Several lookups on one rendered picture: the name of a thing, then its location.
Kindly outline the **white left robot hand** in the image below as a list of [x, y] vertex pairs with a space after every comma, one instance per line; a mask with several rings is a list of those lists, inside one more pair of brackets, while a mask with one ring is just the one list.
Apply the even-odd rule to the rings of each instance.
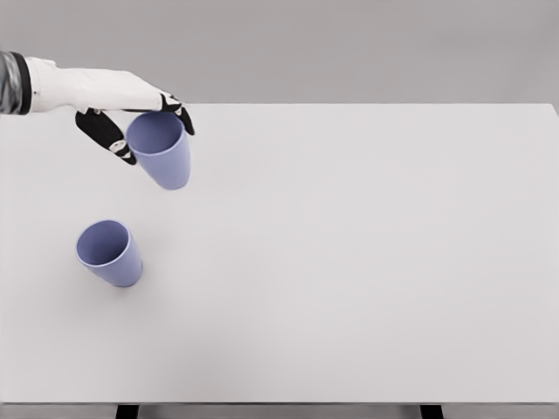
[[172, 113], [183, 123], [188, 134], [195, 133], [183, 101], [127, 71], [86, 69], [79, 80], [74, 107], [78, 129], [132, 166], [136, 164], [135, 155], [125, 134], [107, 115], [108, 111]]

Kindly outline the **blue plastic cup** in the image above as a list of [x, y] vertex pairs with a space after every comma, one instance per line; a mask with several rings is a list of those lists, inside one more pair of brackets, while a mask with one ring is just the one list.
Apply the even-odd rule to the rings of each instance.
[[126, 137], [136, 160], [160, 187], [173, 190], [187, 184], [190, 148], [174, 113], [142, 113], [128, 126]]
[[139, 248], [128, 227], [115, 220], [102, 220], [79, 235], [75, 252], [89, 271], [116, 287], [135, 285], [142, 275]]

